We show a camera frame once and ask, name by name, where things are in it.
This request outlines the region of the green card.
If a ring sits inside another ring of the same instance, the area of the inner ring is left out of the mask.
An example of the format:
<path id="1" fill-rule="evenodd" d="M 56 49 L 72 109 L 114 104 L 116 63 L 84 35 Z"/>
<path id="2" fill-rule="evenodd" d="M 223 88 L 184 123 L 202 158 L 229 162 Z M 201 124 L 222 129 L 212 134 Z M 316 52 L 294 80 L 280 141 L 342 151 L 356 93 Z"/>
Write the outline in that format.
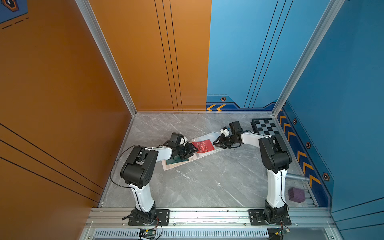
<path id="1" fill-rule="evenodd" d="M 183 159 L 180 156 L 171 157 L 170 159 L 166 160 L 166 165 L 173 165 L 173 164 L 179 164 L 182 162 L 188 161 L 189 158 Z"/>

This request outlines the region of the pink photo album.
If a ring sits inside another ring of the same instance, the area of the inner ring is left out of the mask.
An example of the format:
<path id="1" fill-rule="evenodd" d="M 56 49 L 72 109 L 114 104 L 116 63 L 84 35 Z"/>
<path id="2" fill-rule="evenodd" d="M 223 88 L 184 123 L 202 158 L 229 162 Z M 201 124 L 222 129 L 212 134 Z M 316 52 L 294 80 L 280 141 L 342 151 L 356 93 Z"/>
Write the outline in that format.
<path id="1" fill-rule="evenodd" d="M 214 146 L 219 136 L 220 133 L 212 132 L 189 141 L 182 134 L 172 133 L 170 140 L 163 144 L 163 147 L 172 149 L 171 157 L 162 161 L 163 170 L 167 171 L 222 151 L 222 148 Z"/>

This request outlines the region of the red money card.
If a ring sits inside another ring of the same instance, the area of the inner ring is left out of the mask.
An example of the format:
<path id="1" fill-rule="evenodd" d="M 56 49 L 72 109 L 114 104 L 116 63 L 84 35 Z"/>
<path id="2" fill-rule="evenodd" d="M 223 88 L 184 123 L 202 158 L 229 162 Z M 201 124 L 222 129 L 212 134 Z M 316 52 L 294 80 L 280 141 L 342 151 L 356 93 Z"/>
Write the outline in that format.
<path id="1" fill-rule="evenodd" d="M 215 150 L 214 145 L 212 144 L 211 140 L 204 140 L 199 142 L 192 142 L 195 148 L 198 149 L 197 153 L 199 154 L 205 154 L 209 153 Z"/>

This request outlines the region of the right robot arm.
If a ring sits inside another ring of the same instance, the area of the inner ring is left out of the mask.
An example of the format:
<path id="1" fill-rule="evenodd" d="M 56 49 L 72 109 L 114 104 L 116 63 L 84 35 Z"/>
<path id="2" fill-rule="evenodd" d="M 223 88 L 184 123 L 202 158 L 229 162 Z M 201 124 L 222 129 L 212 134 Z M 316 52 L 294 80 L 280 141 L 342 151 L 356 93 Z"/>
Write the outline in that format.
<path id="1" fill-rule="evenodd" d="M 231 149 L 236 145 L 251 145 L 260 149 L 261 158 L 268 174 L 268 193 L 263 212 L 265 221 L 274 225 L 289 216 L 289 206 L 285 198 L 286 175 L 292 158 L 280 135 L 261 135 L 244 132 L 236 135 L 222 133 L 214 146 Z"/>

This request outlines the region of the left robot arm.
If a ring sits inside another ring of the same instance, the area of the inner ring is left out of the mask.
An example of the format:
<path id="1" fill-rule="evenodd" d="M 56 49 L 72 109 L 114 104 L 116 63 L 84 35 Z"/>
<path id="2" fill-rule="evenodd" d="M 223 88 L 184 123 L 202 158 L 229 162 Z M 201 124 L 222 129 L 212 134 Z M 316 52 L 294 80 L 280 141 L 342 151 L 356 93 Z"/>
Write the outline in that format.
<path id="1" fill-rule="evenodd" d="M 132 190 L 136 201 L 134 210 L 127 218 L 144 225 L 155 223 L 157 221 L 156 203 L 152 198 L 149 183 L 153 177 L 156 163 L 174 158 L 182 161 L 188 160 L 198 151 L 198 148 L 192 143 L 151 148 L 133 146 L 120 172 L 121 178 Z"/>

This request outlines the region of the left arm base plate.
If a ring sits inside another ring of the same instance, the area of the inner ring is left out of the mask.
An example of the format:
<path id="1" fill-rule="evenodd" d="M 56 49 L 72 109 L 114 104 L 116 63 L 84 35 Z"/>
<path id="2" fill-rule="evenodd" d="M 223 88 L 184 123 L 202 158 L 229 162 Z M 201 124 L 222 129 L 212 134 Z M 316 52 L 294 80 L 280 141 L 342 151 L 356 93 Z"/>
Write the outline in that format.
<path id="1" fill-rule="evenodd" d="M 158 221 L 162 226 L 167 226 L 170 220 L 169 209 L 156 209 L 155 212 L 142 213 L 139 210 L 133 210 L 130 214 L 129 226 L 155 226 Z"/>

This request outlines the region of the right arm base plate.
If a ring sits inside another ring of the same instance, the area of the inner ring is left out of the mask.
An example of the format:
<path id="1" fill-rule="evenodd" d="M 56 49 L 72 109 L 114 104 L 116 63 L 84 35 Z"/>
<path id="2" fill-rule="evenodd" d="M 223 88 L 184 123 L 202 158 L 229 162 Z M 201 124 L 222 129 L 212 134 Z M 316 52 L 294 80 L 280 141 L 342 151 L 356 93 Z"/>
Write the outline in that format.
<path id="1" fill-rule="evenodd" d="M 278 213 L 267 209 L 250 209 L 248 210 L 250 222 L 252 226 L 291 226 L 291 218 L 287 212 Z"/>

